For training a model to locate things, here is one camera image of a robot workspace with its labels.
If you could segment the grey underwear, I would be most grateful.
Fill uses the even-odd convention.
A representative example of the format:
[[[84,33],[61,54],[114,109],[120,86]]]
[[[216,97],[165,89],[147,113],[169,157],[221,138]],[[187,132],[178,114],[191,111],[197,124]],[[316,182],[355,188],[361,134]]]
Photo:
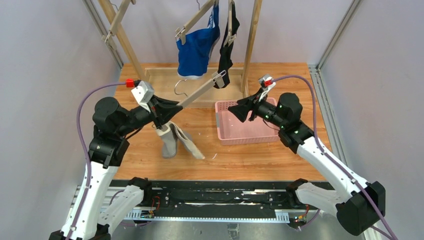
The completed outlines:
[[[157,128],[155,132],[163,142],[161,156],[164,159],[170,159],[177,155],[178,142],[181,142],[186,151],[195,159],[202,160],[205,158],[204,154],[193,142],[191,136],[176,123],[169,121],[162,125],[161,128]]]

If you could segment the blue underwear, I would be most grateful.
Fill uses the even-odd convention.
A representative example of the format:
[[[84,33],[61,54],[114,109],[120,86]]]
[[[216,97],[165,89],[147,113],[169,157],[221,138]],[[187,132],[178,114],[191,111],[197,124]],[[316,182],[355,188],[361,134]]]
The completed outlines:
[[[178,49],[177,74],[185,79],[199,79],[207,71],[212,51],[220,39],[219,6],[214,5],[207,27],[186,35],[185,43],[176,41]]]

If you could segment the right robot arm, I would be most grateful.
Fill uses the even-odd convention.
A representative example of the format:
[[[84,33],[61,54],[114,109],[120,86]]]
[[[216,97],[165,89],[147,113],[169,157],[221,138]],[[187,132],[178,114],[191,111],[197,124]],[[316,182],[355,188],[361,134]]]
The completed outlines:
[[[316,207],[336,217],[348,233],[359,236],[385,216],[386,189],[380,182],[356,174],[329,151],[301,120],[302,110],[294,93],[283,93],[277,104],[272,104],[261,90],[228,107],[242,123],[259,117],[277,126],[283,145],[307,160],[332,186],[327,190],[303,178],[295,180],[286,187],[292,206]]]

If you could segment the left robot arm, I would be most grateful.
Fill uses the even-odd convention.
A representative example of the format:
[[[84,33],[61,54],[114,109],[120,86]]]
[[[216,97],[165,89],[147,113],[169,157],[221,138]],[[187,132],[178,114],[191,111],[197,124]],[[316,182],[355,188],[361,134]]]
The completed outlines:
[[[101,212],[109,186],[130,146],[129,134],[150,123],[161,128],[183,109],[178,102],[157,96],[153,96],[147,106],[149,110],[141,106],[127,110],[114,97],[104,97],[96,103],[92,116],[93,139],[89,145],[83,145],[88,162],[81,190],[65,225],[52,232],[49,239],[109,240],[136,205],[151,203],[152,182],[134,177]]]

